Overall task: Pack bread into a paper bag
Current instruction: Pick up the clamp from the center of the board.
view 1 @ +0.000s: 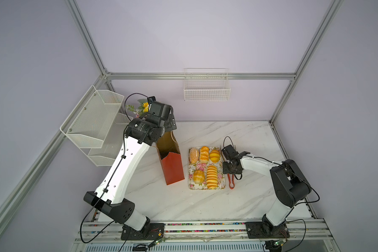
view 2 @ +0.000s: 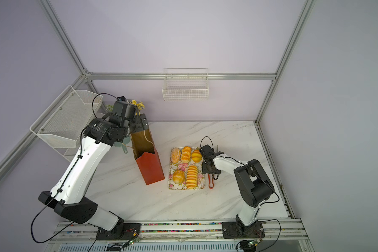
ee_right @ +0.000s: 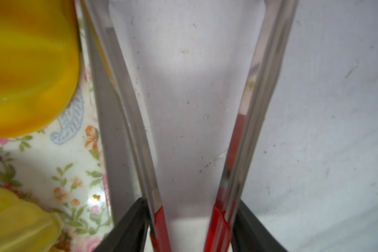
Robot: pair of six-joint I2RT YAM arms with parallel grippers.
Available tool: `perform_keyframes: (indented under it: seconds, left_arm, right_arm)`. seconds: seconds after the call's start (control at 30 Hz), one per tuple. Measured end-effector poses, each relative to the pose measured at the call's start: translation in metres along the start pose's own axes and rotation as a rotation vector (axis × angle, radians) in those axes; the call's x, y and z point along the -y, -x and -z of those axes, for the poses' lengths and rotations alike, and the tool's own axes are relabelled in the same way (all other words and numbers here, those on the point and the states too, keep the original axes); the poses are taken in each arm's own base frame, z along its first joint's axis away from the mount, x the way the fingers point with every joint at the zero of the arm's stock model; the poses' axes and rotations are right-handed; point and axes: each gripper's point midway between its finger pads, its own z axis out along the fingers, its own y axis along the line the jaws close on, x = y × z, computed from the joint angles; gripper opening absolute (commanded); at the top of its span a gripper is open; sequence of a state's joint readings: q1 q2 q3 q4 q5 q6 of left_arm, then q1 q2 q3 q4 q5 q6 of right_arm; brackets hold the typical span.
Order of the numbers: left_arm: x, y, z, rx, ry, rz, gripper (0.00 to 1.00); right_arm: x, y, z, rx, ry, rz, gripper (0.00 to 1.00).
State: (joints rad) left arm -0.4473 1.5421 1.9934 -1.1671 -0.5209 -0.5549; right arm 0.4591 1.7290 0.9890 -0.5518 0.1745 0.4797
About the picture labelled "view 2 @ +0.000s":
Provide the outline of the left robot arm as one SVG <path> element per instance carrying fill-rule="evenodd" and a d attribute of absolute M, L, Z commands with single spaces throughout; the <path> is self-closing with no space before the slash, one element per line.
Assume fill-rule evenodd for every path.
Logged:
<path fill-rule="evenodd" d="M 80 147 L 59 182 L 43 191 L 38 199 L 45 207 L 74 224 L 90 224 L 98 228 L 97 239 L 130 239 L 137 227 L 125 227 L 124 220 L 99 207 L 86 197 L 98 164 L 116 142 L 132 133 L 149 128 L 142 102 L 116 99 L 113 108 L 101 118 L 92 119 L 82 130 Z"/>

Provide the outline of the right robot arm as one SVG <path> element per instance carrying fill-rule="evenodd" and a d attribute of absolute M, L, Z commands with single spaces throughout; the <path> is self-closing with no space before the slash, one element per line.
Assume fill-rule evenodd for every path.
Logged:
<path fill-rule="evenodd" d="M 225 239 L 263 239 L 262 222 L 258 220 L 261 206 L 275 193 L 273 183 L 258 160 L 237 161 L 223 152 L 215 152 L 205 145 L 200 148 L 203 158 L 202 173 L 220 175 L 227 172 L 235 177 L 240 196 L 244 202 L 232 222 L 223 222 Z"/>

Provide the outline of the round sesame bun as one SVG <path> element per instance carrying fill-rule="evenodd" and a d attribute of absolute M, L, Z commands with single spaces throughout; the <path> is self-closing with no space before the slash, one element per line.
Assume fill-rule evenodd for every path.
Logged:
<path fill-rule="evenodd" d="M 179 162 L 180 160 L 180 157 L 181 157 L 181 150 L 179 148 L 173 148 L 171 150 L 171 163 L 172 164 L 176 164 Z"/>

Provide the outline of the red handled metal tongs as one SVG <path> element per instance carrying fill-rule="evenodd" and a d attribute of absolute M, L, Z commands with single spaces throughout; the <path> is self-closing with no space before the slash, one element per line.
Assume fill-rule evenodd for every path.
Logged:
<path fill-rule="evenodd" d="M 219 173 L 211 159 L 211 156 L 215 154 L 214 145 L 210 147 L 209 145 L 206 146 L 206 150 L 204 151 L 205 154 L 205 163 L 206 163 L 206 170 L 207 170 L 207 177 L 208 177 L 208 187 L 209 189 L 214 189 L 214 181 L 218 179 Z"/>

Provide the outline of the floral rectangular tray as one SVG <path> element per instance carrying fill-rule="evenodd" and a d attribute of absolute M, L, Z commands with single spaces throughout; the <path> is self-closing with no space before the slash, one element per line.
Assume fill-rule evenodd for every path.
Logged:
<path fill-rule="evenodd" d="M 191 147 L 191 148 L 192 148 L 192 152 L 194 150 L 200 151 L 199 147 Z M 170 189 L 170 190 L 201 190 L 201 189 L 204 189 L 204 187 L 205 187 L 205 175 L 202 173 L 202 162 L 203 162 L 203 159 L 199 163 L 194 163 L 191 159 L 189 163 L 182 163 L 181 160 L 179 160 L 178 163 L 172 164 L 171 158 L 170 158 L 169 176 L 168 176 L 168 189 Z M 194 165 L 198 168 L 198 185 L 197 185 L 197 187 L 195 189 L 187 189 L 187 187 L 185 186 L 186 180 L 180 185 L 175 184 L 172 180 L 172 174 L 176 170 L 182 170 L 182 171 L 184 171 L 185 176 L 186 176 L 188 167 L 192 166 L 192 165 Z"/>

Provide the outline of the red brown paper bag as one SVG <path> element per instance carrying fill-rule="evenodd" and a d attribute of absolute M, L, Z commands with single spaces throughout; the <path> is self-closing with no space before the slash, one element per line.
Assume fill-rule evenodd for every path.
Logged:
<path fill-rule="evenodd" d="M 159 154 L 151 131 L 145 130 L 130 135 L 135 161 L 146 185 L 165 179 Z"/>

